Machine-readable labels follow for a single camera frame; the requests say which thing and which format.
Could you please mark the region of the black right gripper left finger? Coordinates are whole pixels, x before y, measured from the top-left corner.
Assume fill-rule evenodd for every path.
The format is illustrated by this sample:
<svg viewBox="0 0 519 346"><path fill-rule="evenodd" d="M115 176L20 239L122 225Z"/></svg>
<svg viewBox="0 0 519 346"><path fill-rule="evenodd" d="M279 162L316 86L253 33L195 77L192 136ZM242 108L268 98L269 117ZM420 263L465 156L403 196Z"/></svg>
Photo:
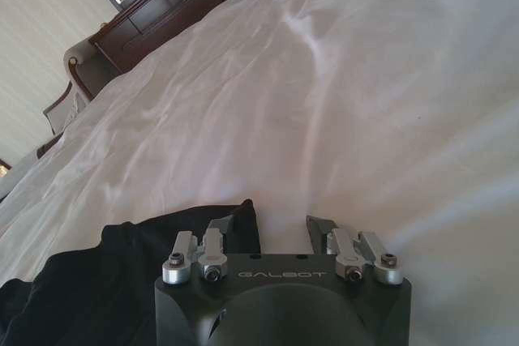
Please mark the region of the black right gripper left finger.
<svg viewBox="0 0 519 346"><path fill-rule="evenodd" d="M185 284L195 268L206 282L216 283L225 278L228 271L225 236L233 218L229 215L211 220L201 242L192 231L179 232L169 257L162 264L162 281L165 284Z"/></svg>

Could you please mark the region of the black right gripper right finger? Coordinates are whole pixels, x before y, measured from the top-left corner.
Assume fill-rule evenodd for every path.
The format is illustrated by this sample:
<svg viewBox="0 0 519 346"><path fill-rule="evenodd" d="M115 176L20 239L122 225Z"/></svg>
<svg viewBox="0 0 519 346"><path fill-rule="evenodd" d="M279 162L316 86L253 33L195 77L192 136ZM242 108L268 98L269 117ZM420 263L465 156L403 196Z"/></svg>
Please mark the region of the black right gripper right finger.
<svg viewBox="0 0 519 346"><path fill-rule="evenodd" d="M403 283L403 273L398 257L387 251L373 232L361 231L351 237L347 229L333 220L314 216L306 217L306 226L315 254L333 255L337 276L350 283L365 278L370 267L376 281L386 285Z"/></svg>

